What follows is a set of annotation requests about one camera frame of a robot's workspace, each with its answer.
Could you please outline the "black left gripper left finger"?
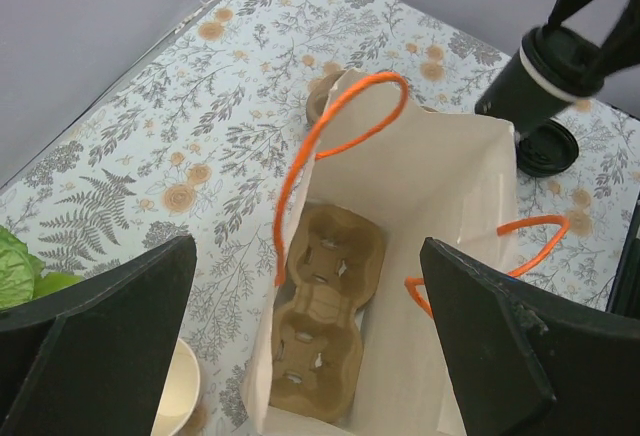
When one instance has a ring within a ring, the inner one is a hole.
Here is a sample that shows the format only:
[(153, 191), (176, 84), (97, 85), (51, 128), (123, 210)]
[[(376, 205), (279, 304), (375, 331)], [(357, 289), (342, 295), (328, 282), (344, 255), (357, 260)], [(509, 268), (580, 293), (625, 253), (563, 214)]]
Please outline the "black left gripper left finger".
[(196, 262), (175, 237), (2, 311), (2, 434), (150, 434)]

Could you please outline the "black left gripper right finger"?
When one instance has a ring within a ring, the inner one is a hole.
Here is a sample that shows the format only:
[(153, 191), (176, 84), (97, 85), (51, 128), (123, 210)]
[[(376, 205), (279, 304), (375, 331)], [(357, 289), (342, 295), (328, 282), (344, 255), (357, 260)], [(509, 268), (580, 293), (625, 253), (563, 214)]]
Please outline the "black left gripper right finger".
[(420, 262), (469, 435), (636, 435), (639, 322), (425, 239)]

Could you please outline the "white paper coffee cup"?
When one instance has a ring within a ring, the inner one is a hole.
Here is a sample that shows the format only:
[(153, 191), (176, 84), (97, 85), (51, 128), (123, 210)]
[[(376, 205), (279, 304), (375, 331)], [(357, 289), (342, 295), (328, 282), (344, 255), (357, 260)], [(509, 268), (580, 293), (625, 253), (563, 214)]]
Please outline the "white paper coffee cup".
[(201, 392), (201, 370), (191, 347), (181, 338), (167, 373), (151, 436), (174, 436), (192, 416)]

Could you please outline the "black paper coffee cup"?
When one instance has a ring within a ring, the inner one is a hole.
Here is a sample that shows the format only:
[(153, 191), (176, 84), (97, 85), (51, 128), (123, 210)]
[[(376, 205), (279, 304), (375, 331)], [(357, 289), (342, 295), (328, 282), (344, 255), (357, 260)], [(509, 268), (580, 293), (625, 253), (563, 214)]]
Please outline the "black paper coffee cup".
[(475, 104), (478, 115), (511, 122), (521, 135), (531, 133), (544, 122), (580, 99), (544, 80), (521, 48)]

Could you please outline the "kraft paper takeout bag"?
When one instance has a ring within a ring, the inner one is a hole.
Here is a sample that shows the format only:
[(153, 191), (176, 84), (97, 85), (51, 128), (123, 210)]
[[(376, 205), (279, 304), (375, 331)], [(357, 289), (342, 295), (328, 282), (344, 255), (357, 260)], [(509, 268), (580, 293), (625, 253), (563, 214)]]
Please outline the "kraft paper takeout bag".
[[(363, 355), (353, 401), (335, 423), (271, 405), (275, 310), (295, 291), (286, 262), (302, 212), (351, 211), (378, 226), (386, 251), (378, 288), (356, 313)], [(516, 231), (544, 223), (516, 209), (515, 130), (505, 120), (429, 112), (393, 72), (346, 71), (302, 143), (276, 206), (275, 282), (241, 389), (261, 435), (461, 435), (436, 325), (420, 292), (420, 249), (442, 240), (512, 276)]]

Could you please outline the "single brown pulp carrier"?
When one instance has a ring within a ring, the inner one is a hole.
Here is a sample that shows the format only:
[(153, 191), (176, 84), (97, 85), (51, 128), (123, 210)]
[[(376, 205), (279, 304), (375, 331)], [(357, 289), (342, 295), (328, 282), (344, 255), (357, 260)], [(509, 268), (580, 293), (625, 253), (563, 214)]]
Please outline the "single brown pulp carrier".
[(286, 262), (292, 298), (273, 316), (270, 403), (335, 423), (354, 398), (363, 355), (356, 313), (375, 294), (383, 231), (333, 205), (303, 210)]

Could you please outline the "black plastic cup lid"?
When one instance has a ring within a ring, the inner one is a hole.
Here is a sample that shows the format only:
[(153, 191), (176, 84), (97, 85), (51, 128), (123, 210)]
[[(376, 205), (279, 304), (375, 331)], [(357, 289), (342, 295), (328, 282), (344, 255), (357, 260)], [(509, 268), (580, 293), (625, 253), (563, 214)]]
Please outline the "black plastic cup lid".
[(534, 27), (521, 48), (543, 79), (565, 93), (591, 97), (604, 86), (603, 76), (588, 72), (600, 48), (572, 29)]

